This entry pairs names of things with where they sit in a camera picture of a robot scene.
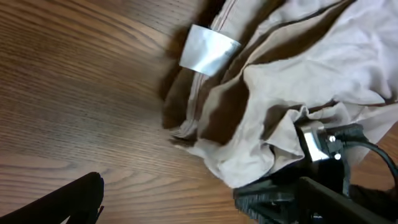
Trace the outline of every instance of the wood grain surface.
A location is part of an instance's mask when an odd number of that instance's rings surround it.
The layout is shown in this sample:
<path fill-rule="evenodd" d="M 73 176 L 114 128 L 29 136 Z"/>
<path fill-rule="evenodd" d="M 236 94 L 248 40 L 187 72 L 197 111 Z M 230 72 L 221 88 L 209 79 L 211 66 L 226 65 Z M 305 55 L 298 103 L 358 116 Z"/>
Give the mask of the wood grain surface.
<path fill-rule="evenodd" d="M 221 1 L 0 0 L 0 215 L 101 173 L 98 223 L 245 223 L 201 159 L 168 142 L 159 88 Z M 382 146 L 397 155 L 398 126 Z M 374 155 L 355 181 L 391 186 Z"/>

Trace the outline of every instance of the wooden table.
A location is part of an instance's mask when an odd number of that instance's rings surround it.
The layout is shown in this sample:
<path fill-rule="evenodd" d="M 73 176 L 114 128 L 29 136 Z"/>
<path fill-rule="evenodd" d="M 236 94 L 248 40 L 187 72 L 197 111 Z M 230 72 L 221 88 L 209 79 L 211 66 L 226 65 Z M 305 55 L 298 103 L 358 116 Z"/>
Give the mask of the wooden table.
<path fill-rule="evenodd" d="M 0 215 L 97 171 L 98 223 L 246 222 L 230 189 L 161 127 L 159 89 L 187 29 L 220 2 L 0 0 Z M 397 158 L 391 133 L 382 146 Z M 390 187 L 369 158 L 355 180 Z"/>

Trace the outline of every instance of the wire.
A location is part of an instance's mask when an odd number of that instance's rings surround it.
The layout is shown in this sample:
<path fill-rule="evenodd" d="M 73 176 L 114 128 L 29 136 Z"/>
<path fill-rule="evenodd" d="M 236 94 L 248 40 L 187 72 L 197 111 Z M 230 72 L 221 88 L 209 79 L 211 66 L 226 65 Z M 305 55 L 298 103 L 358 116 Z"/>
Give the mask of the wire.
<path fill-rule="evenodd" d="M 395 188 L 398 188 L 398 168 L 394 163 L 394 161 L 391 159 L 391 157 L 389 157 L 389 155 L 384 150 L 382 150 L 381 148 L 379 148 L 379 146 L 370 142 L 346 141 L 345 144 L 348 147 L 355 147 L 355 146 L 366 147 L 379 154 L 379 156 L 381 156 L 382 159 L 387 163 L 387 166 L 390 169 L 392 176 L 394 177 L 394 182 L 396 185 Z"/>

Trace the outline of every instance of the silver tag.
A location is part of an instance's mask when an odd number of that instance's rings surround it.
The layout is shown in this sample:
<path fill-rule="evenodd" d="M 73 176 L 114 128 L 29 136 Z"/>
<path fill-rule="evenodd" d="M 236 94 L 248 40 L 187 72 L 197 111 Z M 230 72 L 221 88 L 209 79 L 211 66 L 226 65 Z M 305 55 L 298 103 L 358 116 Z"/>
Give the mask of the silver tag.
<path fill-rule="evenodd" d="M 239 42 L 223 34 L 192 25 L 180 66 L 213 76 L 228 63 L 240 46 Z"/>

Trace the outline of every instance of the beige cloth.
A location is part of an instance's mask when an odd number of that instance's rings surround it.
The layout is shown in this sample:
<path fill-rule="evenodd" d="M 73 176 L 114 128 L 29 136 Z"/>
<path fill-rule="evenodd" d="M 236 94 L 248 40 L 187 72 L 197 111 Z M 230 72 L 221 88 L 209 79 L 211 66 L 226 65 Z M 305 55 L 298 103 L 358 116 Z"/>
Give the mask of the beige cloth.
<path fill-rule="evenodd" d="M 335 2 L 285 2 L 252 32 L 219 82 L 191 89 L 196 113 L 178 137 L 197 129 L 188 151 L 230 187 L 301 159 L 299 119 L 327 127 L 358 122 L 372 142 L 398 120 L 397 3 Z M 360 161 L 367 151 L 349 153 Z"/>

